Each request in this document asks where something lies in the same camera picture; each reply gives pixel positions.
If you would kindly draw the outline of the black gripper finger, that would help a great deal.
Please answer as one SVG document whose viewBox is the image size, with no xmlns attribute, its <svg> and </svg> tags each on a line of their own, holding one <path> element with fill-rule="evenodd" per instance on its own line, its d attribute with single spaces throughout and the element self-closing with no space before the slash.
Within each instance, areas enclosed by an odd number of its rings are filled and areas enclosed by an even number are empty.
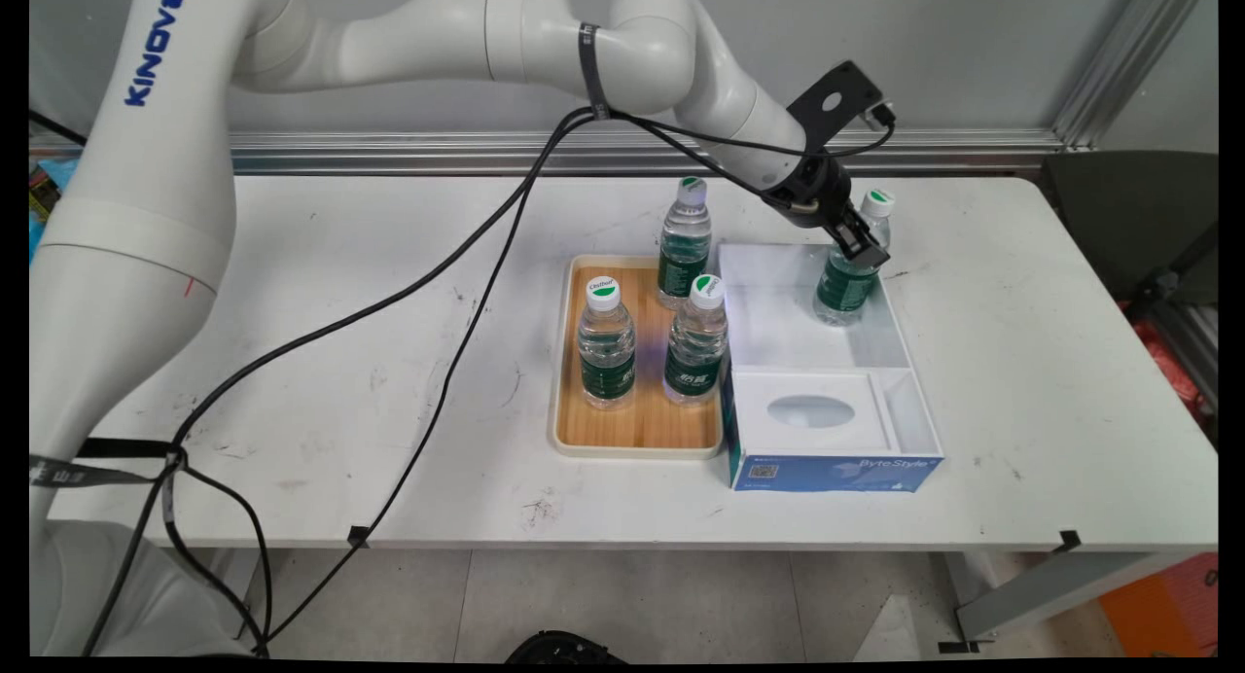
<svg viewBox="0 0 1245 673">
<path fill-rule="evenodd" d="M 829 265 L 840 271 L 876 271 L 881 266 L 852 266 L 848 260 L 860 253 L 860 235 L 857 234 L 855 216 L 827 225 L 832 248 Z"/>
<path fill-rule="evenodd" d="M 890 258 L 890 218 L 873 215 L 864 207 L 854 207 L 852 213 L 855 216 L 857 234 L 860 235 L 860 253 L 849 258 L 848 262 L 852 266 L 883 266 Z"/>
</svg>

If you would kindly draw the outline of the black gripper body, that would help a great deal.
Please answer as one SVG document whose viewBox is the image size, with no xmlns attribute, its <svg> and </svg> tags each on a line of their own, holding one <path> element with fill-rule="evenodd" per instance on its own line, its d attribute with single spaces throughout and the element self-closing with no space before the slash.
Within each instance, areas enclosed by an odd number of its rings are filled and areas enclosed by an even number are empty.
<svg viewBox="0 0 1245 673">
<path fill-rule="evenodd" d="M 764 204 L 788 224 L 810 230 L 835 230 L 855 211 L 850 177 L 828 152 L 801 158 L 786 180 L 764 192 Z"/>
</svg>

